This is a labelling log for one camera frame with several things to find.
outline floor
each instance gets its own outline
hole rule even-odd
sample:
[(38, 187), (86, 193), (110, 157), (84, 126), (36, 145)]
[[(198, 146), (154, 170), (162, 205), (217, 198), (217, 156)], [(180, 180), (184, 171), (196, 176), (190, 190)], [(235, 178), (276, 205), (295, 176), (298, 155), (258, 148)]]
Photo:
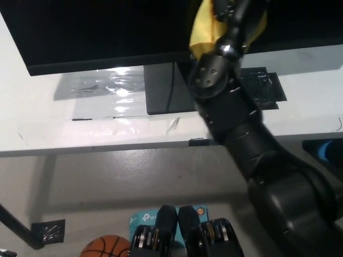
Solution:
[[(293, 152), (310, 159), (298, 145)], [(25, 225), (66, 219), (65, 242), (34, 251), (0, 224), (19, 257), (78, 257), (92, 239), (128, 238), (129, 217), (162, 204), (205, 204), (229, 219), (245, 256), (282, 256), (260, 226), (246, 184), (220, 146), (0, 159), (0, 202)]]

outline basketball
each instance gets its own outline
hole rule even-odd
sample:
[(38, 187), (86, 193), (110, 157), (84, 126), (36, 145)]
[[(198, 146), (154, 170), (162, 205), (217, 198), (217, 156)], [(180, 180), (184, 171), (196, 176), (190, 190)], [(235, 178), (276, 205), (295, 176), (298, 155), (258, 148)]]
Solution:
[(91, 241), (80, 257), (127, 257), (130, 242), (123, 237), (106, 235)]

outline black monitor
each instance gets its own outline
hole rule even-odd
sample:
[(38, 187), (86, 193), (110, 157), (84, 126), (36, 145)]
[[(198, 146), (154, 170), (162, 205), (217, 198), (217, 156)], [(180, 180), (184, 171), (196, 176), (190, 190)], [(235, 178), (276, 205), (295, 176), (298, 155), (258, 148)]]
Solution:
[[(1, 0), (31, 75), (189, 60), (201, 0)], [(271, 0), (250, 52), (343, 43), (339, 0)]]

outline yellow cloth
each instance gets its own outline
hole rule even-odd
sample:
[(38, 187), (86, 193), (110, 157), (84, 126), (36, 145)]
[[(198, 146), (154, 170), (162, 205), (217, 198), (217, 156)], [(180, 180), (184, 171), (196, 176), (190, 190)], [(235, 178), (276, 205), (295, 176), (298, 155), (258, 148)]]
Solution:
[[(215, 19), (212, 1), (203, 0), (193, 23), (189, 47), (197, 59), (211, 51), (217, 39), (228, 29), (226, 24)], [(266, 24), (267, 15), (265, 13), (257, 29), (246, 42), (247, 46), (262, 33)]]

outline robotic arm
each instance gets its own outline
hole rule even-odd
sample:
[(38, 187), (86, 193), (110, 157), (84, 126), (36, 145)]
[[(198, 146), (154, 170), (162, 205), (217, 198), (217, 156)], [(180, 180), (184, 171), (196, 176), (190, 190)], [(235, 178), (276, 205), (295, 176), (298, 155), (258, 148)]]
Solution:
[(341, 208), (331, 185), (315, 168), (283, 149), (262, 123), (262, 113), (238, 80), (244, 43), (268, 0), (214, 1), (229, 30), (203, 54), (189, 85), (213, 138), (231, 153), (248, 183), (257, 216), (287, 256), (343, 256), (335, 225)]

